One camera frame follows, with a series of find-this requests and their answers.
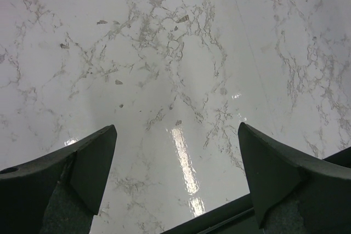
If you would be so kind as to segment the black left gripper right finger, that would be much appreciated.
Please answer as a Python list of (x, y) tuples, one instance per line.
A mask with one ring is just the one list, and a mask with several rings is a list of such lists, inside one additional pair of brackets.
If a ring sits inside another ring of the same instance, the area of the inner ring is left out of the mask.
[(350, 233), (350, 149), (318, 159), (245, 123), (238, 136), (264, 233)]

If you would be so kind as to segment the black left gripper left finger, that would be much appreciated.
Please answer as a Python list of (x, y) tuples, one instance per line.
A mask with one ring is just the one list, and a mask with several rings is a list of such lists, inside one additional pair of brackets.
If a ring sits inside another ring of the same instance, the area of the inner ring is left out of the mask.
[(114, 125), (1, 170), (1, 233), (89, 233), (109, 177)]

